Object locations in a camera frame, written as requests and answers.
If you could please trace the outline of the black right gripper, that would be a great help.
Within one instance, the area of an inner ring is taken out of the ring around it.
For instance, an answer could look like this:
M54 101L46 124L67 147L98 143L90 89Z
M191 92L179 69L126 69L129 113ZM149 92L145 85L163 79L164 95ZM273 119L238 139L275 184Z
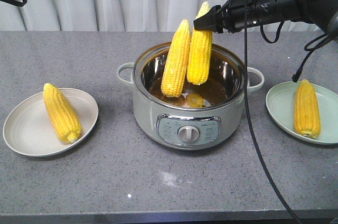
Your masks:
M223 5L210 8L209 4L202 4L193 21L196 31L212 31L215 33L240 32L247 27L264 25L263 19L257 14L255 0L228 0Z

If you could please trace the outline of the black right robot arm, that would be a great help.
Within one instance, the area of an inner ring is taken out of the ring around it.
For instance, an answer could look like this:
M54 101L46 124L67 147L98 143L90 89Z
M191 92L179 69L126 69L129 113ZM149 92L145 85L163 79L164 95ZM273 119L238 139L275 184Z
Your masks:
M337 0L228 0L194 20L194 28L234 33L283 21L315 24L328 36L335 36Z

